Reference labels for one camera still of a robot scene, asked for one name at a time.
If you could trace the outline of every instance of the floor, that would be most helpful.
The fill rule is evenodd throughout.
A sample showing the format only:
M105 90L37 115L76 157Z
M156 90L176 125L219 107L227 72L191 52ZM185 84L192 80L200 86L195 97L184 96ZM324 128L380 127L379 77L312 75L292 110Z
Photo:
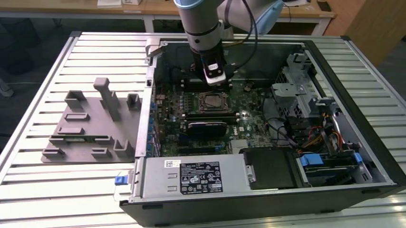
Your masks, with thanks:
M181 32L176 21L155 21L153 23L156 32ZM140 20L62 19L61 26L57 27L52 19L32 19L32 24L41 40L41 43L36 47L26 48L26 52L34 62L34 67L28 73L21 75L10 75L0 68L0 77L5 83L9 84L14 92L9 98L0 96L0 151L5 146L8 136L13 133L20 122L70 31L144 32L144 26ZM0 35L4 33L5 30L0 26ZM378 70L403 98L406 98L406 90L403 90L406 86L404 62L406 43L400 42Z

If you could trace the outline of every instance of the aluminum extrusion table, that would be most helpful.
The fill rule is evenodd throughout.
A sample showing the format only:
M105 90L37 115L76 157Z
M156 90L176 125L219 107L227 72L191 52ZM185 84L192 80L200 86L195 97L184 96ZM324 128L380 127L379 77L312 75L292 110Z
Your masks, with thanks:
M96 77L109 78L118 97L143 96L149 68L149 38L184 34L73 33L56 59L26 113L0 155L0 226L136 228L118 208L129 185L114 186L114 176L132 169L120 164L44 164L41 150L61 117L68 90L98 95ZM303 36L265 36L300 40ZM351 43L340 37L311 37L400 167L406 168L406 102ZM329 92L320 82L325 94ZM216 222L177 227L404 227L406 192L367 200L340 212Z

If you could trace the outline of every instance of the blue tab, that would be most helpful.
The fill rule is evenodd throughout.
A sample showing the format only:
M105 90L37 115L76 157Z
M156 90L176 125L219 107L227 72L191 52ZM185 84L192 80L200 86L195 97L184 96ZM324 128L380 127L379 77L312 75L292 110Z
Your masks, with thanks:
M360 157L360 154L359 153L354 153L354 158L355 158L355 161L356 161L356 163L358 164L360 164L362 163L362 157Z
M128 176L118 176L118 177L114 177L114 180L113 180L113 184L114 186L118 186L118 185L126 185L128 183Z
M300 157L300 163L301 163L301 166L307 166L308 165L308 162L305 160L305 157Z
M324 164L320 155L316 153L304 154L300 157L300 163L301 163L301 166Z
M151 111L156 110L156 104L153 102L151 102Z

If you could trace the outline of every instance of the red cable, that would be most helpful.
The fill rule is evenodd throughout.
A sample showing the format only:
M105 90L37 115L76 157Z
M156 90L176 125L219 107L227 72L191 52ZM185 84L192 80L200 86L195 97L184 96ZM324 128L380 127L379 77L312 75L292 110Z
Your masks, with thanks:
M309 138L311 138L311 132L312 132L316 128L321 128L321 126L316 126L316 127L312 127L312 128L309 129L307 140L309 140Z

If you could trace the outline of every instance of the cable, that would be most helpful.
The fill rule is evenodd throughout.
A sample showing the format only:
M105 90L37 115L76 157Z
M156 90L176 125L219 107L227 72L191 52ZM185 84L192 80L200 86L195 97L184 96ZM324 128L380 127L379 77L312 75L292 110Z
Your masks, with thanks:
M243 43L249 39L249 37L251 37L252 29L253 29L253 26L252 26L252 21L251 21L249 32L248 32L245 38L241 39L241 40L239 40L239 41L232 42L231 44L224 44L224 45L223 45L223 48L228 48L228 47L236 46L236 45L239 45L239 44L243 44Z
M311 132L316 129L316 128L321 128L321 126L316 126L316 127L312 127L311 129L309 129L309 131L308 131L308 140L309 140L309 138L311 138Z
M287 10L289 11L289 23L291 23L292 21L291 7L285 5L285 3L283 5L287 7Z
M257 49L257 28L256 28L256 22L255 22L255 18L253 18L253 14L251 12L251 9L249 9L249 6L247 4L247 0L241 0L245 8L247 8L247 11L248 11L248 14L249 14L249 18L251 18L251 27L253 27L255 29L255 42L253 42L253 49L252 49L252 53L249 54L248 58L245 59L245 61L235 67L235 70L240 69L248 62L249 60L252 59L253 55L255 55L255 52L256 52L256 49Z

